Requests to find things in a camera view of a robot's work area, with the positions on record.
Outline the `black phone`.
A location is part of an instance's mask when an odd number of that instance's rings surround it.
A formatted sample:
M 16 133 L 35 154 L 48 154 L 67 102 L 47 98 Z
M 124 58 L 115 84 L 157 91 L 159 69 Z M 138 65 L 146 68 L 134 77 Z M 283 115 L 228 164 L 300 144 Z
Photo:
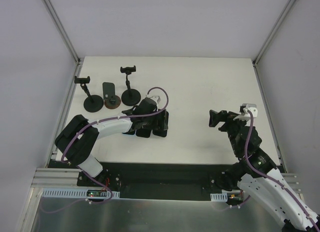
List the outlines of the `black phone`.
M 169 129 L 169 112 L 163 110 L 156 116 L 155 126 L 153 128 L 153 135 L 159 137 L 166 137 Z
M 141 129 L 138 129 L 138 130 L 135 132 L 135 135 L 136 135 L 137 137 L 150 138 L 151 133 L 152 133 L 152 130 L 151 130 L 151 129 L 141 128 Z

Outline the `light blue phone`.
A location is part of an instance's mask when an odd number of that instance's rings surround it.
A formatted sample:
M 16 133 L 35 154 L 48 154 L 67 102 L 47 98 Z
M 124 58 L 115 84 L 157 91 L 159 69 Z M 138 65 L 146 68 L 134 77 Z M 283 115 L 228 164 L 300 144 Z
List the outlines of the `light blue phone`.
M 132 132 L 125 132 L 125 133 L 122 133 L 123 135 L 127 135 L 127 136 L 135 136 L 136 132 L 135 131 L 132 131 Z

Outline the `brown-base phone stand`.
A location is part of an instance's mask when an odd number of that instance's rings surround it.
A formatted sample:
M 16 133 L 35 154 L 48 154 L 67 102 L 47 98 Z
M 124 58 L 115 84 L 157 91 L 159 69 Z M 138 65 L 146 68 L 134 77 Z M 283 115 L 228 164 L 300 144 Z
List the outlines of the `brown-base phone stand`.
M 115 85 L 110 82 L 102 83 L 104 105 L 108 109 L 116 109 L 121 104 L 121 99 L 116 95 Z

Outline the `black round-base phone stand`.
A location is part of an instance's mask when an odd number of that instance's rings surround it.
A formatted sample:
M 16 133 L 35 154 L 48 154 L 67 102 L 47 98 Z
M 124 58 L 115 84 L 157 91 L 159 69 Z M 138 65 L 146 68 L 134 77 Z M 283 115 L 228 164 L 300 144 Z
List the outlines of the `black round-base phone stand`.
M 88 89 L 87 84 L 89 84 L 91 81 L 90 76 L 87 76 L 86 78 L 80 78 L 75 76 L 74 77 L 74 83 L 80 84 L 80 87 L 87 95 L 87 98 L 83 102 L 83 107 L 87 112 L 95 113 L 102 109 L 104 105 L 103 98 L 99 95 L 92 95 Z

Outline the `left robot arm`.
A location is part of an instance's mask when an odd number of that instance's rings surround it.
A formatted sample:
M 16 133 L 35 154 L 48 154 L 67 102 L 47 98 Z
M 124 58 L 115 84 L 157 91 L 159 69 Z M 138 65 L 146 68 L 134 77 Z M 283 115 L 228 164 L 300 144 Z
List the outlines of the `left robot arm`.
M 95 142 L 114 134 L 129 134 L 149 138 L 151 134 L 166 137 L 169 113 L 159 109 L 154 97 L 144 98 L 138 105 L 124 110 L 117 117 L 90 122 L 76 115 L 57 136 L 55 146 L 70 164 L 88 174 L 94 186 L 106 180 L 101 163 L 91 154 Z

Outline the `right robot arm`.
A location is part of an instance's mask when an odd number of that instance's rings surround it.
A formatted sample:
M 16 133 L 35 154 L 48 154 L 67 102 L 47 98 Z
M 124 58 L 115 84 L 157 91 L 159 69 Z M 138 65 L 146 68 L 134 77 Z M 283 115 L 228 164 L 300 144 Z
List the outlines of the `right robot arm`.
M 259 202 L 283 231 L 319 231 L 320 216 L 310 209 L 284 179 L 274 161 L 261 149 L 262 139 L 254 126 L 254 109 L 241 114 L 209 112 L 209 126 L 222 126 L 238 159 L 217 179 L 223 190 L 239 188 Z

